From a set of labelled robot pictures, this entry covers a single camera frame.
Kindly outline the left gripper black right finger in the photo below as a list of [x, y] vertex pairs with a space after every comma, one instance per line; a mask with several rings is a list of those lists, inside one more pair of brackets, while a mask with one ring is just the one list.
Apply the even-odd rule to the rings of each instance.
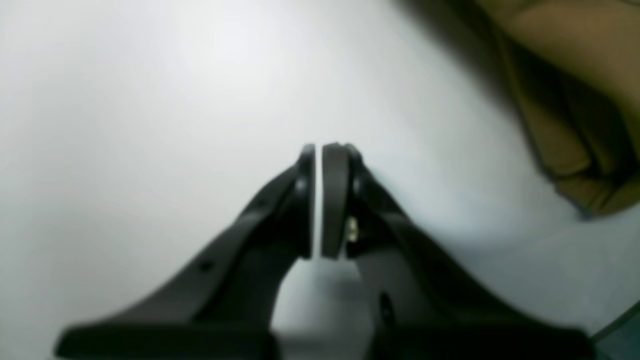
[[323, 146], [322, 178], [322, 255], [356, 264], [375, 326], [368, 360], [594, 360], [582, 330], [519, 312], [462, 269], [355, 146]]

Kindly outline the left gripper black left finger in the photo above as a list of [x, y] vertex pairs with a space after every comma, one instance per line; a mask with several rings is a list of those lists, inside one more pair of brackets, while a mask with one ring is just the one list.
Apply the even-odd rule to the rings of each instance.
[[314, 145], [159, 289], [67, 328], [63, 360], [279, 360], [270, 327], [282, 281], [313, 250]]

